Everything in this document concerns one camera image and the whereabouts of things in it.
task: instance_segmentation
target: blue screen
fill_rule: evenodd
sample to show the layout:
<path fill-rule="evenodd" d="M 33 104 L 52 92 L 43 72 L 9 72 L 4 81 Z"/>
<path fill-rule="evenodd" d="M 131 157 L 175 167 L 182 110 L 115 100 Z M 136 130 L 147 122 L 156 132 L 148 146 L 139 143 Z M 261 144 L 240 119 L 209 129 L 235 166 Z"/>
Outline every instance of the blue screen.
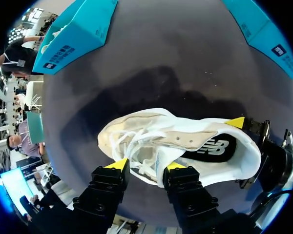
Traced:
<path fill-rule="evenodd" d="M 3 185 L 9 193 L 16 208 L 22 215 L 27 213 L 27 211 L 20 203 L 20 198 L 22 196 L 26 196 L 27 199 L 30 200 L 30 198 L 33 196 L 33 193 L 29 189 L 20 168 L 10 170 L 1 174 L 0 176 L 3 181 Z"/>

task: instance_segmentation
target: shoelace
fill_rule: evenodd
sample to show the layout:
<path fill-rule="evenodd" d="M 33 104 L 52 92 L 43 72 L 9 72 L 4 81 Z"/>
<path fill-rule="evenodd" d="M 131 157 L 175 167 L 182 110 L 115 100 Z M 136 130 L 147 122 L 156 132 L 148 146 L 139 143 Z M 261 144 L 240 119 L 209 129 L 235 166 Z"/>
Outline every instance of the shoelace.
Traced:
<path fill-rule="evenodd" d="M 115 161 L 119 161 L 123 158 L 128 158 L 130 161 L 131 168 L 139 169 L 140 174 L 144 174 L 147 172 L 149 175 L 156 177 L 156 174 L 151 166 L 155 164 L 155 157 L 157 156 L 157 152 L 153 152 L 151 159 L 144 159 L 143 162 L 138 162 L 133 160 L 133 157 L 139 153 L 139 150 L 144 147 L 147 143 L 152 142 L 152 140 L 159 137 L 166 137 L 164 132 L 160 131 L 151 131 L 144 133 L 146 129 L 141 129 L 138 132 L 134 131 L 116 131 L 113 132 L 110 136 L 110 142 L 112 146 L 112 157 Z M 114 141 L 114 134 L 124 134 L 117 141 Z M 132 137 L 128 146 L 124 145 L 124 157 L 122 157 L 118 152 L 119 144 L 124 141 L 127 137 Z"/>

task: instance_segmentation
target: white chair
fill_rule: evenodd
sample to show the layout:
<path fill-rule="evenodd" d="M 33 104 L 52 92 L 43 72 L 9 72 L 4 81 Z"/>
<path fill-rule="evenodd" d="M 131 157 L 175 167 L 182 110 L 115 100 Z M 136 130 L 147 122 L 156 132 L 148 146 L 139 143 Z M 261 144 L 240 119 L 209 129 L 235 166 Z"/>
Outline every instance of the white chair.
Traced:
<path fill-rule="evenodd" d="M 27 84 L 25 104 L 28 106 L 29 109 L 31 109 L 31 107 L 34 106 L 40 110 L 40 107 L 42 107 L 42 105 L 37 104 L 37 103 L 41 97 L 38 96 L 37 94 L 34 95 L 34 84 L 35 83 L 43 83 L 43 81 L 30 81 Z"/>

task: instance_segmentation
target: gray surface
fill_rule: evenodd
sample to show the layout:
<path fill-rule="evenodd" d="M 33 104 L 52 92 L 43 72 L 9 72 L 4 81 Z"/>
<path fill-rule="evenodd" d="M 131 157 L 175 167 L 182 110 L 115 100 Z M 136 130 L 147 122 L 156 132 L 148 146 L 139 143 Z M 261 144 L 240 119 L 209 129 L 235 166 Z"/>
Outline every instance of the gray surface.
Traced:
<path fill-rule="evenodd" d="M 60 178 L 81 193 L 112 160 L 97 134 L 112 119 L 163 107 L 179 117 L 270 119 L 274 139 L 293 132 L 293 80 L 247 46 L 219 0 L 121 0 L 106 45 L 44 78 L 43 125 Z M 260 193 L 224 182 L 207 187 L 221 212 L 245 212 Z M 163 189 L 134 176 L 118 213 L 177 226 Z"/>

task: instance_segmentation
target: screw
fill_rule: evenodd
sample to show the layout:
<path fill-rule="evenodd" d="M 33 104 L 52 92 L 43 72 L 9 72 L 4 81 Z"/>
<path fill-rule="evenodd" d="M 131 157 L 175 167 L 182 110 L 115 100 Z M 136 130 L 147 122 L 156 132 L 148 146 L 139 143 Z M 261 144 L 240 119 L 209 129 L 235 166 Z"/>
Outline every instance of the screw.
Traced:
<path fill-rule="evenodd" d="M 78 204 L 79 203 L 79 197 L 74 197 L 73 202 L 74 202 L 74 204 Z"/>
<path fill-rule="evenodd" d="M 212 202 L 212 203 L 217 203 L 217 202 L 218 202 L 218 199 L 217 199 L 216 197 L 213 196 L 213 197 L 211 198 L 211 202 Z"/>
<path fill-rule="evenodd" d="M 96 207 L 97 211 L 102 211 L 103 209 L 104 209 L 103 205 L 101 205 L 101 204 L 98 204 L 97 207 Z"/>
<path fill-rule="evenodd" d="M 189 211 L 194 211 L 194 207 L 192 205 L 188 205 L 188 208 L 187 208 Z"/>

